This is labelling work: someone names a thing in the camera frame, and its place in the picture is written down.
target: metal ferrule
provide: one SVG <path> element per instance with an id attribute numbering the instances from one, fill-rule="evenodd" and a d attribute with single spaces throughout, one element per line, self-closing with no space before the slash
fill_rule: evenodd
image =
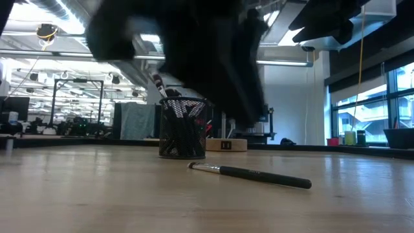
<path id="1" fill-rule="evenodd" d="M 220 174 L 220 166 L 218 165 L 203 164 L 197 162 L 193 164 L 193 169 Z"/>

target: wooden table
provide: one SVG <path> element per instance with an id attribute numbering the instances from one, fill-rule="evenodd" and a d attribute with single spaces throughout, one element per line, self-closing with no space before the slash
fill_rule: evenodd
<path id="1" fill-rule="evenodd" d="M 0 157 L 0 231 L 414 232 L 414 163 L 248 151 L 206 162 L 310 179 L 300 190 L 189 170 L 158 148 L 67 146 Z"/>

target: black pen holder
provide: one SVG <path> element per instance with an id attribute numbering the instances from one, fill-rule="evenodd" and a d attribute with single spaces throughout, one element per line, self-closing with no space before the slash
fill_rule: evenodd
<path id="1" fill-rule="evenodd" d="M 160 123 L 160 157 L 206 157 L 207 101 L 198 98 L 163 98 Z"/>

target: desk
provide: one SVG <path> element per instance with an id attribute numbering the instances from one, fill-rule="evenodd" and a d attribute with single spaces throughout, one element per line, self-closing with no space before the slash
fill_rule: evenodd
<path id="1" fill-rule="evenodd" d="M 60 146 L 0 157 L 1 232 L 414 232 L 414 162 L 330 152 L 207 152 L 310 190 L 186 168 L 158 148 Z"/>

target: red container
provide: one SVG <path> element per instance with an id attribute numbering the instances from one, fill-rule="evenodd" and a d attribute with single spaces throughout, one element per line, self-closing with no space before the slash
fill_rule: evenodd
<path id="1" fill-rule="evenodd" d="M 328 146 L 339 146 L 339 138 L 327 139 Z"/>

